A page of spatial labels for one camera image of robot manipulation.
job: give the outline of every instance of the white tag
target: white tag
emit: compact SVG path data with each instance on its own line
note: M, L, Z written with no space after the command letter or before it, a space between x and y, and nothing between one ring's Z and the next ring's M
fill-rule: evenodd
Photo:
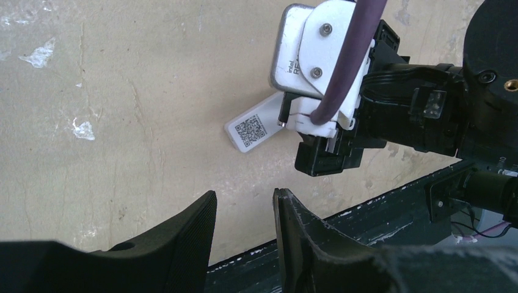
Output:
M277 121L283 97L283 92L277 92L225 124L238 150L246 153L282 129Z

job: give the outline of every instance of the screw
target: screw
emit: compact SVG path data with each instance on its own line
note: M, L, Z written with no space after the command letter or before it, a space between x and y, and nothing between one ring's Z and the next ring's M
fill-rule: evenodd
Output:
M320 78L322 76L322 69L319 67L315 67L311 69L311 77L312 78Z
M478 76L478 82L481 84L490 84L491 82L494 82L496 78L497 75L493 71L487 70Z
M320 34L323 35L324 37L327 37L328 35L330 35L332 31L333 31L333 27L329 23L324 23L320 27Z

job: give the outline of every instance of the white paint spot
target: white paint spot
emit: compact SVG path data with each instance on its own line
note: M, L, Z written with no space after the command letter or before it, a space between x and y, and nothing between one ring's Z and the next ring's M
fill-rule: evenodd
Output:
M99 119L103 114L103 108L101 108L101 110L99 110L97 113L92 107L88 107L88 109L90 109L90 113L92 113L92 115L95 116L95 118L97 118L97 122L99 122Z
M375 198L374 200L369 201L367 204L377 203L377 202L379 202L380 200L382 200L382 198Z
M11 56L11 50L5 52L0 51L0 61L5 61L9 56Z
M0 17L0 23L2 23L4 26L10 26L11 25L9 17L7 17L7 16Z
M42 47L36 48L34 52L28 57L19 56L20 60L27 61L34 68L43 68L47 66L47 62L54 52L54 45L56 45L56 38L51 38Z
M198 15L198 30L202 32L202 17L203 17L203 3L205 0L202 0L202 3L200 4L200 13Z
M401 0L401 9L394 13L394 18L404 26L410 25L410 14L407 11L409 2L410 0Z
M90 122L83 122L81 125L79 125L79 127L77 127L76 120L77 118L74 118L74 122L72 123L72 126L74 126L72 132L74 135L79 139L95 140Z
M98 234L97 228L99 227L91 226L90 229L78 231L73 238L74 246L81 249L90 248Z
M377 238L375 238L374 240L372 240L369 244L367 244L368 246L370 245L374 245L376 243L378 243L379 241L385 241L385 239L388 239L388 238L391 238L392 236L398 234L399 231L405 229L406 227L410 226L411 224L413 224L414 222L410 222L406 225L404 225L403 227L401 228L398 228L397 230L394 230L392 231L391 233L388 233L388 234L385 234L385 235L380 235L378 236Z
M344 213L340 214L339 217L343 217L344 215L348 215L350 213L352 213L352 212L344 212Z
M462 237L459 235L453 235L453 237L455 238L455 244L459 244L461 242L466 242L466 243L477 243L478 242L478 240L473 236Z
M256 253L259 253L259 252L263 251L263 249L264 249L264 248L262 248L262 249L258 249L258 250L255 250L255 251L252 251L252 252L250 252L250 255L254 255L254 254L256 254Z

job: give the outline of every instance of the black cable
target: black cable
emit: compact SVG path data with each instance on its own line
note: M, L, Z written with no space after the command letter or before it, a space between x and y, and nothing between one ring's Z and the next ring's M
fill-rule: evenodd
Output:
M468 214L467 212L465 212L465 211L460 211L460 212L461 212L461 213L463 213L463 214L465 214L465 215L467 215L467 216L469 216L469 217L471 218L471 215L470 215L470 214Z
M458 227L458 226L457 226L457 225L455 225L454 223L451 223L451 225L452 225L453 227L455 227L455 229L457 229L457 231L459 231L459 233L460 233L460 235L461 235L462 237L466 237L466 235L464 235L464 232L462 232L462 230L461 230L461 228L460 228L460 227Z
M466 227L470 230L472 230L473 232L475 232L477 235L480 235L482 237L485 237L485 238L500 238L500 237L503 237L505 236L505 234L507 234L507 232L509 231L509 229L511 229L511 224L507 225L500 234L496 235L496 236L488 236L488 235L485 235L481 232L479 232L477 229L475 229L475 227L469 227L468 225L466 224L463 224L463 223L460 223L460 222L454 222L452 221L451 222L452 224L455 224L455 225L460 225L460 226L463 226L463 227Z
M389 106L410 107L412 96L391 96L373 90L373 85L402 84L413 79L423 82L435 83L446 86L449 83L459 81L459 75L429 67L415 67L405 70L384 70L369 73L363 77L360 94L363 99L371 103L385 104Z

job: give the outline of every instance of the purple cable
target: purple cable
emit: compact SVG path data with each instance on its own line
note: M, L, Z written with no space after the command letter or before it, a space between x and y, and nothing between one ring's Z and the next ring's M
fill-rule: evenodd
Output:
M326 94L310 115L313 124L327 123L340 109L362 66L386 4L387 0L358 0Z

